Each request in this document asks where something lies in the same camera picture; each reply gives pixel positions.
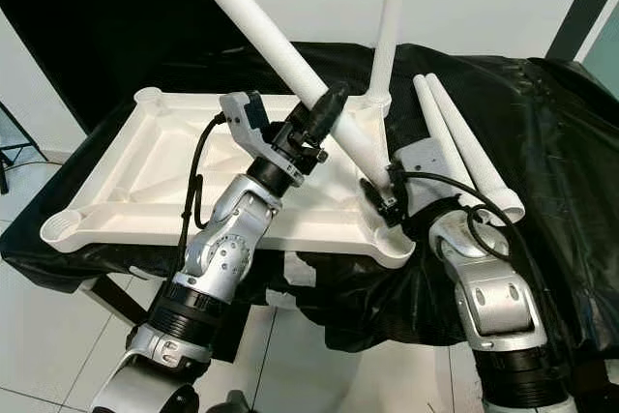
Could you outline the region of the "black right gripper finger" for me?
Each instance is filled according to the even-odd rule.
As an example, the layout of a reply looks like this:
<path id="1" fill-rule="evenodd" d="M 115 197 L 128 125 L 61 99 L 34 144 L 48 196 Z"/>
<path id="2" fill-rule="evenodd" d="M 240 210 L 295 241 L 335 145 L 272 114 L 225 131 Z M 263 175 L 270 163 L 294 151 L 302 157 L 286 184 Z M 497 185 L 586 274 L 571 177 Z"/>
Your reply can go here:
<path id="1" fill-rule="evenodd" d="M 368 205 L 368 213 L 375 215 L 380 224 L 391 224 L 393 204 L 391 204 L 389 197 L 367 178 L 360 178 L 358 184 Z"/>

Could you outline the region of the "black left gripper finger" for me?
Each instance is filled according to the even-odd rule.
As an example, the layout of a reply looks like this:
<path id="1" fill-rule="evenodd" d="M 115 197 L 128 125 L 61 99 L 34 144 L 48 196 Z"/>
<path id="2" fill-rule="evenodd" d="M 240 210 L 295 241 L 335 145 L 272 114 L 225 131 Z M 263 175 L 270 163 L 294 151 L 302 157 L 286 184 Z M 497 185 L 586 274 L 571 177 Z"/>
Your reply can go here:
<path id="1" fill-rule="evenodd" d="M 332 82 L 327 91 L 314 101 L 313 105 L 302 103 L 300 125 L 302 143 L 322 143 L 335 129 L 343 112 L 349 85 L 346 82 Z"/>

